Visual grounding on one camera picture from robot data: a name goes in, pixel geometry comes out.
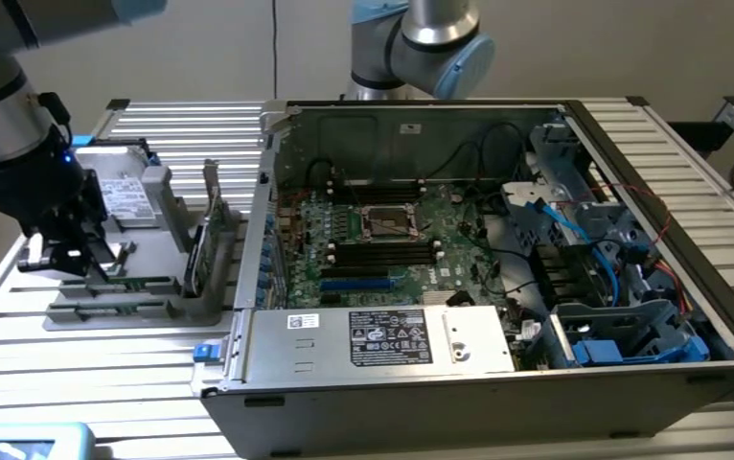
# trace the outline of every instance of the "blue latch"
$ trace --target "blue latch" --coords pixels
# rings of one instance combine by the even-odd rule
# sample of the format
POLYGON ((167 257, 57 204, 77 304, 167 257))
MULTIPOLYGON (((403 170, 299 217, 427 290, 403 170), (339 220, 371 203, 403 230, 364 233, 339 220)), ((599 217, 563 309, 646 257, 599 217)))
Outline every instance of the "blue latch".
POLYGON ((72 138, 72 147, 85 147, 95 140, 92 136, 76 135, 72 138))
POLYGON ((217 362, 220 346, 200 343, 193 349, 193 362, 217 362))
POLYGON ((663 350, 656 355, 623 356, 614 340, 580 340, 571 346, 571 350, 583 367, 702 362, 710 359, 708 347, 698 336, 688 337, 682 346, 663 350))

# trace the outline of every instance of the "white wall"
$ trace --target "white wall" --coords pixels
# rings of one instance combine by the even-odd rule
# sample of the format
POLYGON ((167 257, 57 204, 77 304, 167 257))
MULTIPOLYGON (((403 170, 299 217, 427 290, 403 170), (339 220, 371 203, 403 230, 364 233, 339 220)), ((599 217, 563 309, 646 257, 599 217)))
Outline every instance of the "white wall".
MULTIPOLYGON (((708 116, 734 93, 734 0, 476 0, 498 60, 478 96, 646 96, 708 116)), ((333 98, 349 74, 349 0, 277 0, 280 94, 333 98)), ((87 130, 115 97, 260 100, 271 94, 269 1, 169 0, 133 28, 20 57, 87 130)))

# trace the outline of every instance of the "cpu socket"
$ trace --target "cpu socket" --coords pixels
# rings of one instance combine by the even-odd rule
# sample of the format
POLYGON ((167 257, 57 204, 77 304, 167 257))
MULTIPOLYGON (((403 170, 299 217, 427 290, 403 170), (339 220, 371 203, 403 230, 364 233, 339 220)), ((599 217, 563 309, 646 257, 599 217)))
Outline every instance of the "cpu socket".
POLYGON ((361 208, 361 239, 415 240, 415 207, 411 204, 399 206, 364 206, 361 208))

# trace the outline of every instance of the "motherboard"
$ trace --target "motherboard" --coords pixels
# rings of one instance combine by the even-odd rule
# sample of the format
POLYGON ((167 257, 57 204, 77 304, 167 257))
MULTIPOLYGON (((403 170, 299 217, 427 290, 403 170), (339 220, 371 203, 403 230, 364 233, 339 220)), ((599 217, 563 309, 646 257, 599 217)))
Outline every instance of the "motherboard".
POLYGON ((500 266, 459 231, 464 194, 440 185, 288 195, 288 308, 502 305, 500 266))

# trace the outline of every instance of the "sticker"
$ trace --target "sticker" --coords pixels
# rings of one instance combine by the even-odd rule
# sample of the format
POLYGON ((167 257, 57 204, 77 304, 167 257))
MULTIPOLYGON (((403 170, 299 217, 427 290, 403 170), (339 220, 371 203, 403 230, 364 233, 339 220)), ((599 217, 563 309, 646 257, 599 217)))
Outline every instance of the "sticker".
POLYGON ((540 323, 536 323, 532 319, 527 319, 520 324, 520 333, 515 336, 518 340, 532 340, 540 333, 540 323))
POLYGON ((152 219, 153 209, 139 179, 100 179, 103 202, 117 219, 152 219))
POLYGON ((289 314, 288 329, 311 329, 319 326, 319 314, 289 314))
POLYGON ((420 123, 404 123, 399 130, 402 134, 420 134, 420 123))
POLYGON ((423 310, 351 311, 349 315, 356 367, 432 364, 423 310))

